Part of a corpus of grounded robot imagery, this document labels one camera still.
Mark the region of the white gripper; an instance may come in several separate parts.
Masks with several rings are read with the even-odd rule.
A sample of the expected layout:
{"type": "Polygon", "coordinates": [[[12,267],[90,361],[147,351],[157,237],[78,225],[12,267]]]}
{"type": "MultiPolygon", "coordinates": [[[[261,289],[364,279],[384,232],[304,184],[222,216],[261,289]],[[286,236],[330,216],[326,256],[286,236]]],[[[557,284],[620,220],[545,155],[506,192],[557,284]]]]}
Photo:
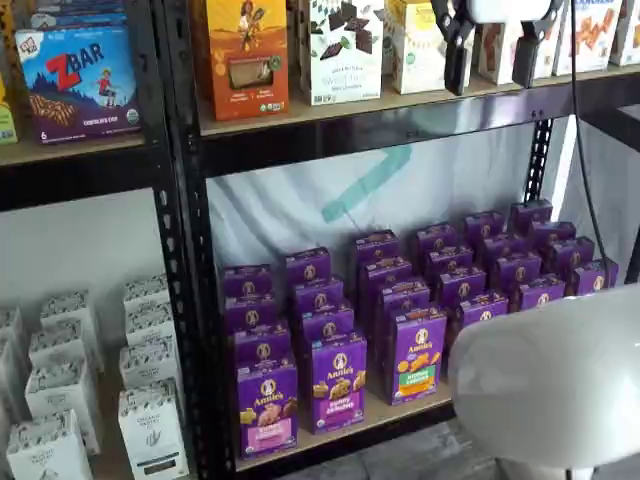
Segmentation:
{"type": "Polygon", "coordinates": [[[467,50],[464,42],[475,23],[521,22],[522,36],[516,44],[512,80],[530,88],[534,80],[539,48],[552,29],[561,0],[468,0],[449,11],[446,0],[432,0],[436,24],[446,43],[445,88],[456,96],[464,91],[467,50]]]}

